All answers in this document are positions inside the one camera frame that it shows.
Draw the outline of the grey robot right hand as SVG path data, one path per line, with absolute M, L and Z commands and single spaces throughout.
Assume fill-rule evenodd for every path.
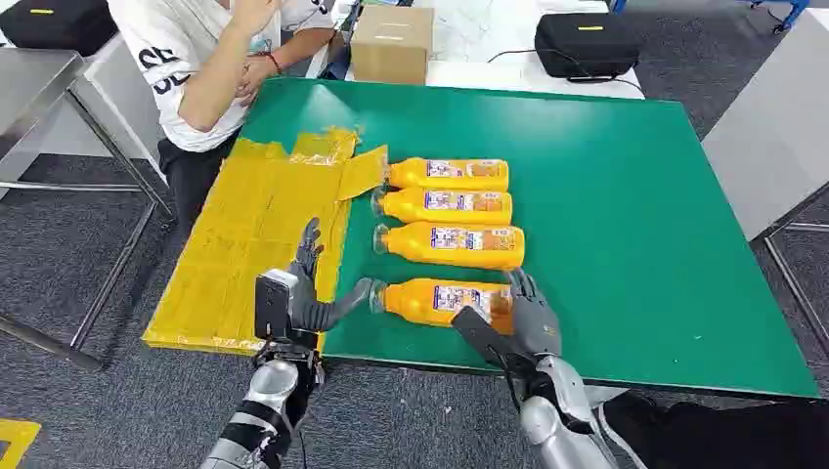
M 507 273 L 512 303 L 513 336 L 532 355 L 562 353 L 558 315 L 538 283 L 522 268 Z

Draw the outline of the person's left hand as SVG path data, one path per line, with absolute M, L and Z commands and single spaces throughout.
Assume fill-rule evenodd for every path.
M 246 59 L 237 97 L 243 107 L 249 107 L 256 99 L 262 84 L 282 73 L 282 67 L 272 54 L 254 55 Z

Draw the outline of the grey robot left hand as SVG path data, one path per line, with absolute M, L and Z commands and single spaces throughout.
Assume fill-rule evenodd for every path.
M 317 265 L 325 247 L 319 243 L 320 220 L 312 218 L 305 226 L 294 259 L 287 271 L 298 278 L 294 292 L 291 325 L 313 332 L 329 331 L 359 305 L 365 303 L 371 293 L 372 280 L 360 278 L 342 298 L 332 302 L 318 299 L 316 291 Z

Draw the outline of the person's right hand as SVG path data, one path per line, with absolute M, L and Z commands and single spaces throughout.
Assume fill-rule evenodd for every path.
M 268 24 L 282 5 L 282 0 L 234 1 L 230 25 L 247 35 L 253 35 Z

